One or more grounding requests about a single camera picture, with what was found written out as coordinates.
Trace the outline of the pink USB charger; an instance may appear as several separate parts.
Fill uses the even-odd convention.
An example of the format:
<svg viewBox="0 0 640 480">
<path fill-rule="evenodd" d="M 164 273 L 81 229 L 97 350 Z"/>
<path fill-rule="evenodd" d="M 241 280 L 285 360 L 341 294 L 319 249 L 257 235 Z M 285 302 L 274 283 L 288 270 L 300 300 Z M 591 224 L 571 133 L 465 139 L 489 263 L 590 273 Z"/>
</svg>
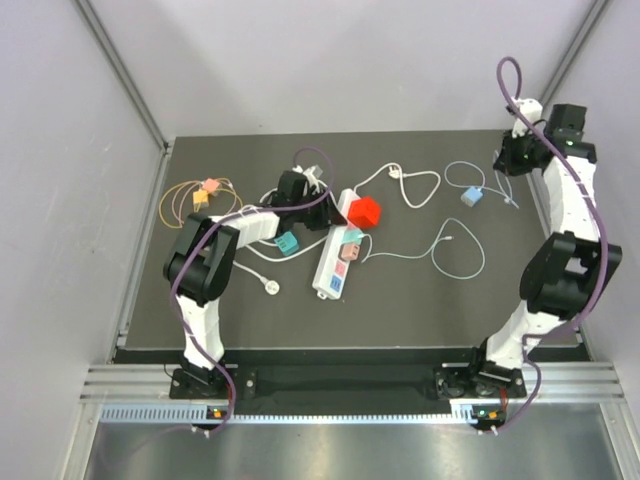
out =
<svg viewBox="0 0 640 480">
<path fill-rule="evenodd" d="M 208 194 L 215 196 L 221 183 L 217 179 L 207 178 L 202 183 L 202 189 Z"/>
</svg>

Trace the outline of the salmon dual USB charger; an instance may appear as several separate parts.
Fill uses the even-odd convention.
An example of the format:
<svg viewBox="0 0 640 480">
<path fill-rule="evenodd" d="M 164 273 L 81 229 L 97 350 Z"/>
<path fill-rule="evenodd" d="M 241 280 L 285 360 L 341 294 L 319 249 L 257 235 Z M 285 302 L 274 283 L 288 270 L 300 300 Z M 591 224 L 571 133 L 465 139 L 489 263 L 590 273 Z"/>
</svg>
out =
<svg viewBox="0 0 640 480">
<path fill-rule="evenodd" d="M 355 261 L 359 256 L 359 252 L 359 244 L 355 242 L 345 243 L 341 247 L 340 258 L 345 262 Z"/>
</svg>

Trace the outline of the mint USB charger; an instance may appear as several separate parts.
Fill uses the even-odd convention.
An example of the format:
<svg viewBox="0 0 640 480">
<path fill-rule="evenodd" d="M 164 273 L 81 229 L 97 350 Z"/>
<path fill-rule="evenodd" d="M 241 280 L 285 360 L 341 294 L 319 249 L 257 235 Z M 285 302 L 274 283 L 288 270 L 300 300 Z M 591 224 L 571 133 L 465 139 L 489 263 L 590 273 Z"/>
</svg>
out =
<svg viewBox="0 0 640 480">
<path fill-rule="evenodd" d="M 360 245 L 362 239 L 364 238 L 364 233 L 359 228 L 347 228 L 342 237 L 342 244 L 350 244 L 354 243 Z"/>
</svg>

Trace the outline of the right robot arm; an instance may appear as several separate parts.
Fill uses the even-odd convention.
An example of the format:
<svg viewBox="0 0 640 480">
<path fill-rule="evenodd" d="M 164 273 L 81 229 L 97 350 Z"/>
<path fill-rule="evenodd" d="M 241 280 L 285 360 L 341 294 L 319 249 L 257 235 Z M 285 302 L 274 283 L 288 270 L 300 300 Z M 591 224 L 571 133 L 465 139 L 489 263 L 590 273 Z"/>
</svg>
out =
<svg viewBox="0 0 640 480">
<path fill-rule="evenodd" d="M 541 171 L 550 234 L 522 274 L 518 307 L 473 353 L 466 380 L 478 395 L 505 389 L 523 396 L 524 354 L 599 299 L 621 263 L 621 247 L 601 240 L 591 213 L 597 158 L 594 145 L 582 139 L 586 112 L 584 106 L 556 104 L 542 138 L 521 120 L 503 134 L 493 167 L 506 176 Z"/>
</svg>

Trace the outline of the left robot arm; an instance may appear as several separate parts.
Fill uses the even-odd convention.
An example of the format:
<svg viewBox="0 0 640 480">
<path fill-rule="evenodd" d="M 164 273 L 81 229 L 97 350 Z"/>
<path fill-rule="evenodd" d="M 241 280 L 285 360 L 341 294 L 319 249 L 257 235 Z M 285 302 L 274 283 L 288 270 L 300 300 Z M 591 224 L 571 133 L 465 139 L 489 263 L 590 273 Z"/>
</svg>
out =
<svg viewBox="0 0 640 480">
<path fill-rule="evenodd" d="M 226 387 L 219 366 L 224 355 L 219 328 L 219 299 L 228 286 L 236 251 L 258 241 L 282 245 L 295 225 L 310 231 L 345 226 L 330 188 L 316 167 L 295 167 L 258 205 L 220 218 L 191 214 L 163 267 L 181 311 L 185 333 L 182 370 L 205 396 Z"/>
</svg>

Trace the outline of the yellow USB charger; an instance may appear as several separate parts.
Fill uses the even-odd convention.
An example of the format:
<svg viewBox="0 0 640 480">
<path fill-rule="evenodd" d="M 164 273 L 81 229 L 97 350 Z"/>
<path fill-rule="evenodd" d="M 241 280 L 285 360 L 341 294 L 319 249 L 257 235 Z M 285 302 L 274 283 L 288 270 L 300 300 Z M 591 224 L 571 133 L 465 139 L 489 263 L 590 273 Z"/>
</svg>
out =
<svg viewBox="0 0 640 480">
<path fill-rule="evenodd" d="M 195 211 L 207 208 L 209 206 L 209 192 L 204 189 L 194 191 L 192 195 L 192 201 Z"/>
</svg>

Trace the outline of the white wall plug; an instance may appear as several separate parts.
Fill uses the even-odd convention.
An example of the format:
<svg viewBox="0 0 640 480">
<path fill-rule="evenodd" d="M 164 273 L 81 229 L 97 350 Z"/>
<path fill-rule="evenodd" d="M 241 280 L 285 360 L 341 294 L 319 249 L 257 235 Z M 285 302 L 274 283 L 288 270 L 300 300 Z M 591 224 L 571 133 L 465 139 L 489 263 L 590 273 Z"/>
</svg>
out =
<svg viewBox="0 0 640 480">
<path fill-rule="evenodd" d="M 264 289 L 265 292 L 271 296 L 275 296 L 279 293 L 280 291 L 280 285 L 277 281 L 275 280 L 267 280 L 264 283 Z"/>
</svg>

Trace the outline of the white power strip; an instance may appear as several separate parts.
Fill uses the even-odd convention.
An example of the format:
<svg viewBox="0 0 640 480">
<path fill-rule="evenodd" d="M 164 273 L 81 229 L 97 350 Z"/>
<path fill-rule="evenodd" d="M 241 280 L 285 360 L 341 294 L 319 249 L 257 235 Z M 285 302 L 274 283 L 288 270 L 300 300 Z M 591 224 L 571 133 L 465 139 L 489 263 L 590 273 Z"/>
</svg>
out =
<svg viewBox="0 0 640 480">
<path fill-rule="evenodd" d="M 312 288 L 321 300 L 339 300 L 342 296 L 350 263 L 340 258 L 341 240 L 347 228 L 357 227 L 350 222 L 346 226 L 332 226 L 324 242 L 312 280 Z"/>
</svg>

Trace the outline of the red cube adapter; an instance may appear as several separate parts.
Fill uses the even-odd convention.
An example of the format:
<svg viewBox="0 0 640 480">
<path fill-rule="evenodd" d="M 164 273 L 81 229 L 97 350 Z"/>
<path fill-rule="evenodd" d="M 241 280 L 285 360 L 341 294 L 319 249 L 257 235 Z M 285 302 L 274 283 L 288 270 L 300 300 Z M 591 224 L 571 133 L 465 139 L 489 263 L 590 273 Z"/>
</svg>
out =
<svg viewBox="0 0 640 480">
<path fill-rule="evenodd" d="M 347 219 L 361 230 L 378 225 L 381 215 L 380 205 L 370 196 L 353 200 L 350 204 Z"/>
</svg>

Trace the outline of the blue USB charger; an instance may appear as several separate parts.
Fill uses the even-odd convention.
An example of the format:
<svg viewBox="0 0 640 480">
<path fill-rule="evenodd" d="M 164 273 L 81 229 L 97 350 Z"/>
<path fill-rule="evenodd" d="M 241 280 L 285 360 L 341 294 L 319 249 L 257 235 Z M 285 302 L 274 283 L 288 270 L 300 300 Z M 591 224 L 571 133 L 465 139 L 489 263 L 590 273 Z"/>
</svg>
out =
<svg viewBox="0 0 640 480">
<path fill-rule="evenodd" d="M 468 187 L 460 197 L 462 203 L 468 207 L 474 207 L 482 198 L 482 190 L 475 186 Z"/>
</svg>

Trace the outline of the teal power strip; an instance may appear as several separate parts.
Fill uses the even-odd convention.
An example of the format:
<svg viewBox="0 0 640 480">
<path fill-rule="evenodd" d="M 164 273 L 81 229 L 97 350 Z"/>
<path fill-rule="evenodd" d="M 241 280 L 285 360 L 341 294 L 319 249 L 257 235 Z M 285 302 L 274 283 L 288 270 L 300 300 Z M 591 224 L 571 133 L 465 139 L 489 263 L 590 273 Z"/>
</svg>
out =
<svg viewBox="0 0 640 480">
<path fill-rule="evenodd" d="M 292 256 L 299 250 L 298 240 L 291 231 L 284 232 L 282 235 L 275 237 L 273 242 L 284 257 Z"/>
</svg>

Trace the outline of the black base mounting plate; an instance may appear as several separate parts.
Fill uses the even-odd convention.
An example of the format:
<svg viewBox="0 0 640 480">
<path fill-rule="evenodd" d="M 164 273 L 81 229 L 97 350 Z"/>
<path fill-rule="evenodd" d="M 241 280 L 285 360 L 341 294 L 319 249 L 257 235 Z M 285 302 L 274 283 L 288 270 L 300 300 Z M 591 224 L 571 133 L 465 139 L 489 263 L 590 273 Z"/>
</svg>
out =
<svg viewBox="0 0 640 480">
<path fill-rule="evenodd" d="M 402 398 L 437 401 L 457 398 L 495 398 L 504 391 L 508 398 L 526 396 L 522 373 L 505 378 L 481 378 L 468 367 L 427 365 L 240 365 L 228 371 L 239 401 L 272 398 L 283 394 L 315 395 L 326 402 L 330 394 L 346 402 L 357 394 L 376 393 Z"/>
</svg>

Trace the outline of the aluminium frame rail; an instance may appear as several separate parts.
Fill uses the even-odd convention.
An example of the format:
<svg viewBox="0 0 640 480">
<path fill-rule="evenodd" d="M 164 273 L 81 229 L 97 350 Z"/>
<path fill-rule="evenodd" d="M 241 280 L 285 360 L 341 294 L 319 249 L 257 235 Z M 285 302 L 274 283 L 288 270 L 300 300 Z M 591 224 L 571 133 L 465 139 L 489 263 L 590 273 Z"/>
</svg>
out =
<svg viewBox="0 0 640 480">
<path fill-rule="evenodd" d="M 170 365 L 95 365 L 88 370 L 80 393 L 82 403 L 153 403 L 169 398 Z M 539 403 L 620 403 L 622 386 L 606 362 L 543 362 Z"/>
</svg>

